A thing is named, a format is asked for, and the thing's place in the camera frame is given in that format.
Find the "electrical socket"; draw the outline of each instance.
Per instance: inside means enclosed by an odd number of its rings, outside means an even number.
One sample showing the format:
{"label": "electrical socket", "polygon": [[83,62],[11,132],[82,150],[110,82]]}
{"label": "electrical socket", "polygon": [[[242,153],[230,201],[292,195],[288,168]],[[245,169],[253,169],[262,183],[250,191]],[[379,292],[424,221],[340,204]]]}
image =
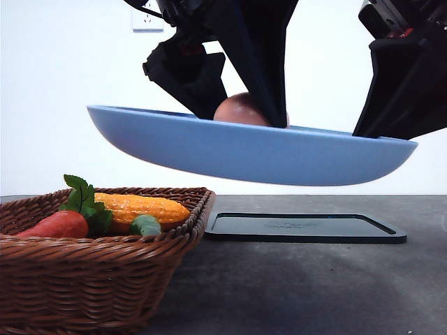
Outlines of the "electrical socket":
{"label": "electrical socket", "polygon": [[[159,12],[159,6],[155,0],[149,0],[143,7]],[[144,13],[134,8],[132,10],[132,29],[138,32],[163,31],[163,19]]]}

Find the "dark rectangular tray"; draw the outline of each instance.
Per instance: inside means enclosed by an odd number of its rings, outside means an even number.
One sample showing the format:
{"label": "dark rectangular tray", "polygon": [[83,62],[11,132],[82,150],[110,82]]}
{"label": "dark rectangular tray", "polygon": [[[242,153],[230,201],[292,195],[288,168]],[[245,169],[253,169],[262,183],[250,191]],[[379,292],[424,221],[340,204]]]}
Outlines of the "dark rectangular tray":
{"label": "dark rectangular tray", "polygon": [[362,214],[212,213],[205,237],[233,241],[401,244],[406,233]]}

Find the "woven basket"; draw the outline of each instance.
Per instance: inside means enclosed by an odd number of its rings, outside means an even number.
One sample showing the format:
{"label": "woven basket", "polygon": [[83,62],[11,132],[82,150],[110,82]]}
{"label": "woven basket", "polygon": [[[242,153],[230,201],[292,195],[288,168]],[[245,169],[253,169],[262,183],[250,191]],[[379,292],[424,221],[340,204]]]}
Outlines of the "woven basket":
{"label": "woven basket", "polygon": [[214,201],[206,188],[97,188],[175,200],[191,215],[156,237],[11,236],[54,213],[70,191],[0,205],[0,334],[138,332],[183,255],[203,236]]}

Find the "blue plate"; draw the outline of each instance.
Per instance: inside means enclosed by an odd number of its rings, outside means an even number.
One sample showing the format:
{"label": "blue plate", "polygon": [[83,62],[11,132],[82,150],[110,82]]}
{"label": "blue plate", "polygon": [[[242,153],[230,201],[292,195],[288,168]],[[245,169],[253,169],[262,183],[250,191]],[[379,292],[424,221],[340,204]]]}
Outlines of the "blue plate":
{"label": "blue plate", "polygon": [[101,134],[151,163],[209,176],[271,184],[339,186],[378,179],[417,143],[291,126],[209,121],[192,114],[88,106]]}

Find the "green vegetable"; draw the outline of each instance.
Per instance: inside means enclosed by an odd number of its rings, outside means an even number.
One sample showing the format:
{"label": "green vegetable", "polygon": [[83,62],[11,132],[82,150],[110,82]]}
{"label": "green vegetable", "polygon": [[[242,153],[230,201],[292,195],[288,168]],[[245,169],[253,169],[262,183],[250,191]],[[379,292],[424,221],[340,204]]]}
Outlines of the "green vegetable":
{"label": "green vegetable", "polygon": [[64,174],[66,184],[73,188],[68,201],[59,211],[76,211],[85,217],[89,224],[88,236],[104,235],[109,230],[112,211],[105,210],[103,202],[95,202],[95,191],[84,179]]}
{"label": "green vegetable", "polygon": [[159,220],[152,215],[139,215],[133,219],[129,228],[130,235],[158,235],[161,233]]}

